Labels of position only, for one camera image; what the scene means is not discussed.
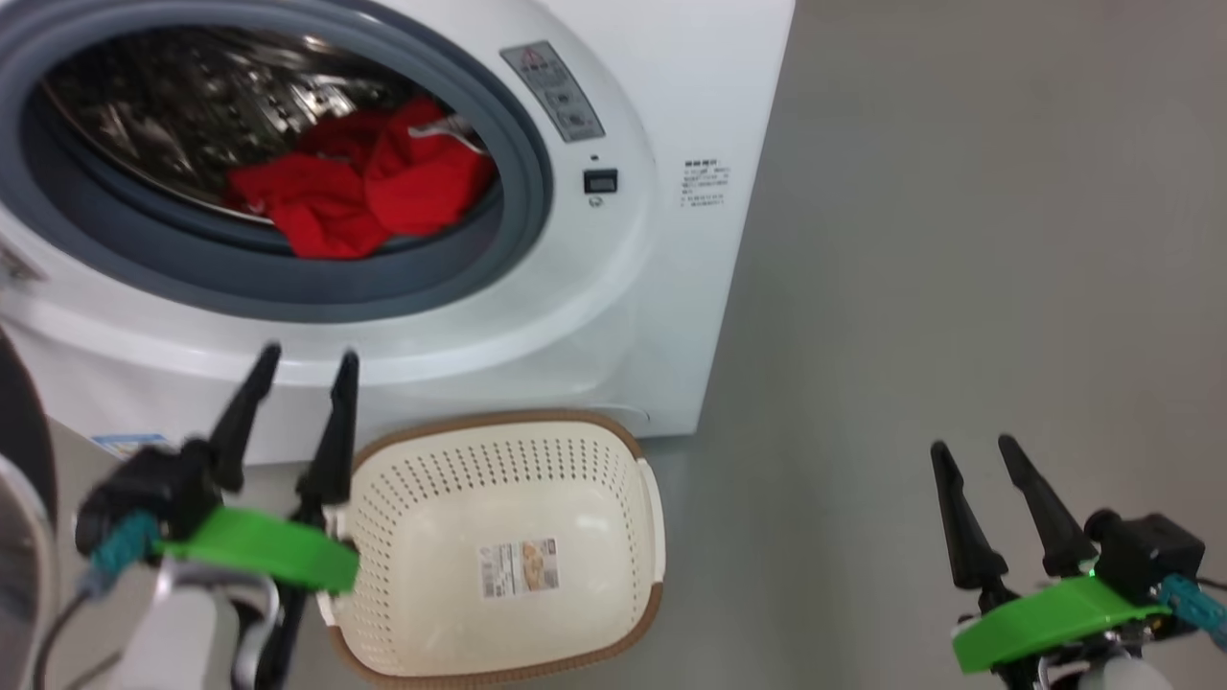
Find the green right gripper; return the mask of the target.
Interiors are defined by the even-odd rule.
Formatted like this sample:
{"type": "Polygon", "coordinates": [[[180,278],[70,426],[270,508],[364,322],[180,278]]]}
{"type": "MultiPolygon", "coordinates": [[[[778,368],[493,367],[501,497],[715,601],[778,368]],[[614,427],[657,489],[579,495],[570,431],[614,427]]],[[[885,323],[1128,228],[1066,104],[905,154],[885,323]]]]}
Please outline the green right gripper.
{"type": "MultiPolygon", "coordinates": [[[[996,440],[1009,480],[1025,497],[1040,544],[1045,573],[1067,578],[1027,597],[996,607],[974,621],[960,625],[952,646],[966,676],[1025,659],[1097,636],[1130,622],[1171,615],[1169,607],[1155,602],[1135,604],[1123,598],[1104,578],[1082,576],[1097,559],[1093,541],[1029,460],[1017,440],[996,440]]],[[[955,587],[987,589],[1001,584],[1007,561],[987,541],[982,525],[964,498],[964,481],[955,454],[942,441],[930,446],[937,506],[945,530],[955,587]]]]}

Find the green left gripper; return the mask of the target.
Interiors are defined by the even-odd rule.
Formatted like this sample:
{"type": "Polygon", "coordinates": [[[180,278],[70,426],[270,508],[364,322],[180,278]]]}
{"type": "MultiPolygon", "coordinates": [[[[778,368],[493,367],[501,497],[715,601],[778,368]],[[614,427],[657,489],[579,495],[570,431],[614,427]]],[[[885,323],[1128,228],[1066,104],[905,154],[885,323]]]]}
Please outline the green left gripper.
{"type": "MultiPolygon", "coordinates": [[[[229,494],[244,485],[245,451],[259,406],[272,389],[282,347],[267,343],[209,437],[212,480],[229,494]]],[[[347,350],[333,384],[333,410],[294,494],[301,508],[348,501],[360,409],[360,354],[347,350]]],[[[280,584],[333,595],[355,591],[360,554],[315,527],[248,508],[218,507],[191,537],[161,541],[158,554],[263,575],[280,584]]]]}

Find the red and white garment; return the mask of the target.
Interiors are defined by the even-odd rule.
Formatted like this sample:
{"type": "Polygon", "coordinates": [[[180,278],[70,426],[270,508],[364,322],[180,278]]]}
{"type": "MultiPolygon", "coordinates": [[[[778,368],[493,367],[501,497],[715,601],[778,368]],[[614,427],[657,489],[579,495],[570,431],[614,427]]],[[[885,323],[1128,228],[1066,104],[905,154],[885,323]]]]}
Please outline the red and white garment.
{"type": "Polygon", "coordinates": [[[267,219],[308,262],[356,262],[459,223],[497,178],[472,126],[436,101],[324,119],[294,149],[231,169],[232,207],[267,219]]]}

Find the black washer door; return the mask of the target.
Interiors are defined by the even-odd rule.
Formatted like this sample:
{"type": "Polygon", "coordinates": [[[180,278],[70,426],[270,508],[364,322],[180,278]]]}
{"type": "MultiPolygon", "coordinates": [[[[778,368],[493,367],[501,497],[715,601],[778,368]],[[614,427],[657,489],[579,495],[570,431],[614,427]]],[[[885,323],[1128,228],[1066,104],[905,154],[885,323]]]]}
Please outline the black washer door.
{"type": "Polygon", "coordinates": [[[34,381],[0,328],[0,690],[29,690],[58,608],[56,458],[34,381]]]}

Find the cream perforated basket, brown rim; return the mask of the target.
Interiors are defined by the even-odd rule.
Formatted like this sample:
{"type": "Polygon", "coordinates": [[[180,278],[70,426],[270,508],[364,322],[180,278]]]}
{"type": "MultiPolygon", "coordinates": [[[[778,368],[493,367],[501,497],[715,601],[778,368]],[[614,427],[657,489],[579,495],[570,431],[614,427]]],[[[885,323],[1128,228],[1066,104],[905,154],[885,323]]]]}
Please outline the cream perforated basket, brown rim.
{"type": "Polygon", "coordinates": [[[337,656],[380,690],[472,690],[622,654],[663,602],[656,476],[628,428],[583,410],[434,421],[364,446],[344,538],[355,591],[318,598],[337,656]],[[483,599],[477,549],[558,541],[560,586],[483,599]]]}

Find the printed sticker label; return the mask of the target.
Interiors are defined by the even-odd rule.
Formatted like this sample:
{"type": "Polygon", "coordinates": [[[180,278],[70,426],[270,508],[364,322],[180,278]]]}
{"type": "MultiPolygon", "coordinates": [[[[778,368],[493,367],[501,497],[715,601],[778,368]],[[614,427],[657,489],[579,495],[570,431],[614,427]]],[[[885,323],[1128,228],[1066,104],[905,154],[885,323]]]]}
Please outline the printed sticker label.
{"type": "Polygon", "coordinates": [[[477,549],[483,599],[502,600],[560,587],[558,541],[553,538],[506,541],[477,549]]]}

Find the stainless steel washer drum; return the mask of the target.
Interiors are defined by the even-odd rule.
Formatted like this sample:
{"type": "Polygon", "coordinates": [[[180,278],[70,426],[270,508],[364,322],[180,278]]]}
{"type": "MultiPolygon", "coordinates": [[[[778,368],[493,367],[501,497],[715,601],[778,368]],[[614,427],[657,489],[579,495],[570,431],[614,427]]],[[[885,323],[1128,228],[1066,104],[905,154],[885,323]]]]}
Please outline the stainless steel washer drum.
{"type": "Polygon", "coordinates": [[[391,68],[314,34],[172,25],[112,36],[63,58],[42,93],[114,169],[166,196],[270,227],[228,192],[228,172],[290,153],[318,122],[427,98],[415,134],[483,153],[463,115],[391,68]]]}

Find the white front-load washing machine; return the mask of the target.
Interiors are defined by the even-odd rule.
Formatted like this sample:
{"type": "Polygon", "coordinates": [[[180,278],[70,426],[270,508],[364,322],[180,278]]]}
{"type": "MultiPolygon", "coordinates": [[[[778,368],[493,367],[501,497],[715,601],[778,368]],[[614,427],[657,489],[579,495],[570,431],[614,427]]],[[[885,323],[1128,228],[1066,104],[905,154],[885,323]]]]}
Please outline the white front-load washing machine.
{"type": "Polygon", "coordinates": [[[357,441],[482,413],[579,409],[639,437],[694,431],[798,0],[382,0],[487,68],[529,113],[555,193],[517,266],[438,309],[297,323],[198,309],[88,276],[0,203],[0,328],[45,414],[90,440],[215,422],[259,350],[282,359],[248,462],[310,458],[342,354],[360,354],[357,441]],[[564,142],[499,56],[548,42],[606,135],[564,142]],[[731,166],[683,209],[683,161],[731,166]],[[588,195],[583,171],[618,169],[588,195]]]}

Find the blue energy label sticker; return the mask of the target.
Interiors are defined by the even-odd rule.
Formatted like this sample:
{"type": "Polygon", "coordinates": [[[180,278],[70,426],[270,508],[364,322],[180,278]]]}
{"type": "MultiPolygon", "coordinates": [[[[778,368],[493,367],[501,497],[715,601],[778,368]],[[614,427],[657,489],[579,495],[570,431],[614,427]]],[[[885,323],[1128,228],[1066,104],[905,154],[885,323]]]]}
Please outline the blue energy label sticker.
{"type": "Polygon", "coordinates": [[[171,440],[166,438],[163,435],[157,433],[139,433],[139,435],[96,435],[91,436],[90,441],[98,447],[98,449],[106,451],[110,457],[115,457],[120,460],[128,460],[128,458],[139,453],[139,451],[150,447],[150,449],[174,449],[171,440]]]}

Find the grey warning sticker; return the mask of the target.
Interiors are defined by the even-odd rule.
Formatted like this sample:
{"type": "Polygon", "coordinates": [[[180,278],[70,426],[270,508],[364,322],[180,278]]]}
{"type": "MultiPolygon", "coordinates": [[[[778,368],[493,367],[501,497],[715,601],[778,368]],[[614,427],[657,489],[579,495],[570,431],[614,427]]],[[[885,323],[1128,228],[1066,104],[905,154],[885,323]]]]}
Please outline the grey warning sticker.
{"type": "Polygon", "coordinates": [[[564,142],[591,141],[606,135],[587,92],[548,42],[508,47],[499,56],[533,92],[564,142]]]}

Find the small printed text sticker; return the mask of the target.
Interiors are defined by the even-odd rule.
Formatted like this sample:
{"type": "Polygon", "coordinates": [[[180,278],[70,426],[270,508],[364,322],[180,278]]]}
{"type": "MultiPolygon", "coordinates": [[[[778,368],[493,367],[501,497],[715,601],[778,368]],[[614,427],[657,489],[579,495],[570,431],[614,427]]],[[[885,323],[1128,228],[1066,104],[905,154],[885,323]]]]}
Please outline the small printed text sticker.
{"type": "Polygon", "coordinates": [[[718,207],[725,204],[731,187],[731,166],[715,158],[686,160],[679,183],[679,205],[683,209],[718,207]]]}

